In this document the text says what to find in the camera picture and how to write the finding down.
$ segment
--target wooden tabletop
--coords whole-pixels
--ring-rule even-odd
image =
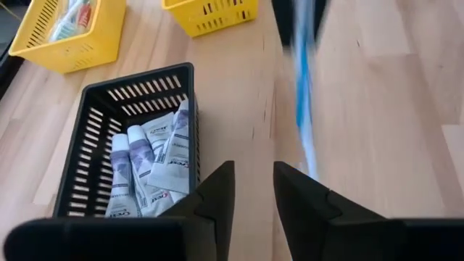
[[[464,4],[332,0],[328,11],[313,108],[321,182],[387,217],[462,217]],[[118,61],[68,75],[25,62],[0,102],[0,236],[50,216],[85,86],[185,61],[202,178],[236,162],[230,260],[290,260],[272,163],[305,164],[270,0],[255,21],[195,39],[160,1],[128,0]]]

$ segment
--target black plastic basket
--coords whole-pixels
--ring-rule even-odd
[[[127,127],[177,110],[188,99],[189,186],[199,185],[194,67],[173,65],[87,86],[72,132],[54,217],[104,217],[112,185],[111,139]]]

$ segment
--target wood grain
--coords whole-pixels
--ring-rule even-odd
[[[331,1],[313,104],[324,185],[387,217],[464,216],[463,14],[458,0]],[[25,62],[0,102],[0,238],[51,215],[85,86],[185,61],[195,66],[202,178],[236,161],[230,260],[291,260],[272,163],[307,168],[270,0],[255,21],[195,39],[160,0],[128,0],[116,62],[69,75]]]

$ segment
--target basket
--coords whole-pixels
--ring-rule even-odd
[[[117,59],[125,14],[125,0],[95,0],[89,32],[48,43],[61,0],[33,0],[9,54],[49,70],[69,73]]]
[[[163,0],[162,7],[194,37],[253,20],[258,0]]]
[[[72,132],[54,217],[104,217],[112,187],[112,136],[125,133],[131,125],[176,111],[187,98],[192,192],[200,182],[193,65],[173,65],[87,86]]]

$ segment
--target yellow plastic basket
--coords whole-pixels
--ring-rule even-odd
[[[125,0],[96,0],[87,33],[48,43],[61,0],[33,0],[9,54],[49,70],[69,73],[117,59],[124,23]]]
[[[194,37],[253,20],[258,0],[163,0],[162,8]]]

